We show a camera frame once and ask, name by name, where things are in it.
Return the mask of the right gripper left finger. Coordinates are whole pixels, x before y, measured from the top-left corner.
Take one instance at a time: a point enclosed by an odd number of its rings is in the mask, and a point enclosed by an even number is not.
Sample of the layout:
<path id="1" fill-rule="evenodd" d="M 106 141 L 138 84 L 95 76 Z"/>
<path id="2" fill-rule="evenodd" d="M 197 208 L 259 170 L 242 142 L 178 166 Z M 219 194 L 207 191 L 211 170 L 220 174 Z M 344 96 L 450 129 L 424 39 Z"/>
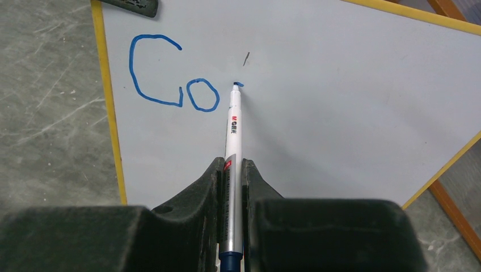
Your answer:
<path id="1" fill-rule="evenodd" d="M 30 207 L 1 220 L 2 271 L 215 271 L 224 160 L 163 204 Z"/>

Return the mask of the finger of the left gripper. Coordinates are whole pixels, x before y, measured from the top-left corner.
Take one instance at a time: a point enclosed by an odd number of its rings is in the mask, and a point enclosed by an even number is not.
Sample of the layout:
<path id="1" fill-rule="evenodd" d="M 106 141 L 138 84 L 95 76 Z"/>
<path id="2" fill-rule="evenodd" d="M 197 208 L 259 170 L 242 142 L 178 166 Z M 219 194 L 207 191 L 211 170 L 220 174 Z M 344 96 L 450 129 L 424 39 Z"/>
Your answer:
<path id="1" fill-rule="evenodd" d="M 159 1 L 158 0 L 100 0 L 119 7 L 121 9 L 139 14 L 148 18 L 154 18 L 157 15 Z"/>

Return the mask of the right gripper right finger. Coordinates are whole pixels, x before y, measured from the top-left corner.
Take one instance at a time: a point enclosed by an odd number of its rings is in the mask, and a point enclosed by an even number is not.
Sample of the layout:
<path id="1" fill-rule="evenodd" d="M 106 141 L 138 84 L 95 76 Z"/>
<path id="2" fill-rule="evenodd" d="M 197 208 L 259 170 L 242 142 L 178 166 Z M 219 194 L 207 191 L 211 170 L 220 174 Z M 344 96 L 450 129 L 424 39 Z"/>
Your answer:
<path id="1" fill-rule="evenodd" d="M 427 271 L 407 214 L 384 199 L 285 198 L 242 163 L 246 271 Z"/>

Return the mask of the yellow framed whiteboard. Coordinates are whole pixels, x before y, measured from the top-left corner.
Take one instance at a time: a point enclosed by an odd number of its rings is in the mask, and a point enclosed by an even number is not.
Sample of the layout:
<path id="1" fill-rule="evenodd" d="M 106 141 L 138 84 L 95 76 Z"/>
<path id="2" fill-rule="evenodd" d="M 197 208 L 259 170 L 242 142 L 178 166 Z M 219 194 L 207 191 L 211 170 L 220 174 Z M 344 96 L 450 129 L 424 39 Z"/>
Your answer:
<path id="1" fill-rule="evenodd" d="M 408 206 L 480 138 L 480 26 L 388 1 L 92 1 L 121 200 L 154 207 L 225 150 L 285 197 Z"/>

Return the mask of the white blue marker pen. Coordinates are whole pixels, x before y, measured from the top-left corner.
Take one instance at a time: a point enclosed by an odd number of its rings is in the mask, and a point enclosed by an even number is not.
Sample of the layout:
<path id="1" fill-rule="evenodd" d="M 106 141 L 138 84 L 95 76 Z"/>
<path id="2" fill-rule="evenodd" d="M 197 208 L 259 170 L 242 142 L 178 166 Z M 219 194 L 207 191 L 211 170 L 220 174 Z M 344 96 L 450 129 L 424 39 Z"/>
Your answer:
<path id="1" fill-rule="evenodd" d="M 239 82 L 233 83 L 226 122 L 224 201 L 218 254 L 221 271 L 240 271 L 243 258 L 241 86 Z"/>

